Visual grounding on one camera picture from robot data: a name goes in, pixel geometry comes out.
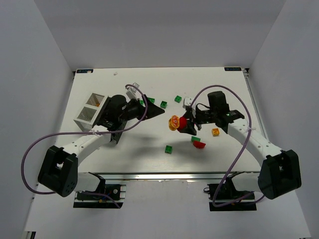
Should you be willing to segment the yellow flower lego piece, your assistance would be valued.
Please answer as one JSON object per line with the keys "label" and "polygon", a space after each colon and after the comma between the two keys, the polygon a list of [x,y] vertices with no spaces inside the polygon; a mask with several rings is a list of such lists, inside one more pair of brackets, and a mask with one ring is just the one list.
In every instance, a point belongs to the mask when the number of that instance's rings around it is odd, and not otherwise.
{"label": "yellow flower lego piece", "polygon": [[171,131],[175,131],[179,128],[180,126],[180,121],[179,117],[176,115],[173,115],[169,120],[168,120],[168,127]]}

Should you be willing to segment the red round lego piece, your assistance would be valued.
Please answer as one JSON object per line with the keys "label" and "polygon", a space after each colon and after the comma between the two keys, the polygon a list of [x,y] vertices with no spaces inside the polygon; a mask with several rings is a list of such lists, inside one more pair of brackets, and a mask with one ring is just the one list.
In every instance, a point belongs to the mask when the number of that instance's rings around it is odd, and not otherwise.
{"label": "red round lego piece", "polygon": [[185,117],[179,118],[179,127],[177,128],[178,131],[187,127],[187,119]]}

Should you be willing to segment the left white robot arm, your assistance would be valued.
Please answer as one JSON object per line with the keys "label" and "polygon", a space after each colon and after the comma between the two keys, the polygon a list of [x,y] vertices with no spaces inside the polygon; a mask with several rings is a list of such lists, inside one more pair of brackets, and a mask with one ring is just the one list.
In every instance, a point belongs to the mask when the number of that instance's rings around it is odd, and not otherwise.
{"label": "left white robot arm", "polygon": [[98,112],[93,126],[70,144],[50,147],[44,157],[38,182],[62,197],[72,192],[104,194],[105,179],[92,172],[80,173],[81,162],[100,146],[118,143],[128,121],[148,120],[163,114],[164,109],[146,100],[142,106],[138,99],[127,100],[123,95],[107,97]]}

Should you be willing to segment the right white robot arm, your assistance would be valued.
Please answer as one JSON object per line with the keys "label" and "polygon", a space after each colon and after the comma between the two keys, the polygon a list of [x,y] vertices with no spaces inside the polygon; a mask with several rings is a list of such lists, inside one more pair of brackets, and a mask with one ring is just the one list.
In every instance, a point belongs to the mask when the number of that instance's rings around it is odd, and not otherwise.
{"label": "right white robot arm", "polygon": [[207,95],[209,106],[200,110],[190,97],[183,100],[185,114],[174,118],[170,128],[195,136],[204,124],[215,124],[245,146],[261,169],[258,173],[236,173],[226,178],[224,188],[232,196],[241,192],[261,192],[268,199],[298,189],[302,185],[299,157],[293,150],[284,151],[252,129],[243,114],[230,110],[225,94]]}

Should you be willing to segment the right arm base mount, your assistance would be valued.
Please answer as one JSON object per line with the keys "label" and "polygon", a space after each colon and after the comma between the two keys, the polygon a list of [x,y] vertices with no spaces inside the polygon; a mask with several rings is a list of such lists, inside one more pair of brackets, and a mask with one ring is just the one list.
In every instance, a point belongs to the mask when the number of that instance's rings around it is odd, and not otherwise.
{"label": "right arm base mount", "polygon": [[223,177],[223,174],[214,173],[209,174],[210,178],[207,181],[206,186],[203,189],[203,193],[208,196],[209,201],[209,210],[211,212],[249,212],[249,211],[257,211],[257,206],[255,204],[255,195],[251,194],[245,199],[238,200],[238,198],[243,197],[249,194],[248,191],[234,191],[231,189],[230,185],[225,185],[226,182],[223,183],[221,189],[219,190],[215,203],[217,205],[228,203],[232,200],[237,199],[236,202],[228,204],[223,207],[215,207],[213,205],[213,196],[214,193]]}

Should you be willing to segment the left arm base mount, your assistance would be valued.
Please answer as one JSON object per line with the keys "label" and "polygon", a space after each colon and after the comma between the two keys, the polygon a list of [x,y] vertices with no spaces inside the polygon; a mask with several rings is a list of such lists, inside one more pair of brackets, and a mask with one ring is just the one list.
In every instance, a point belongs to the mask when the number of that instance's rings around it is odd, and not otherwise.
{"label": "left arm base mount", "polygon": [[76,192],[73,208],[81,209],[120,209],[123,206],[127,186],[123,181],[110,181],[94,174],[99,184],[94,191]]}

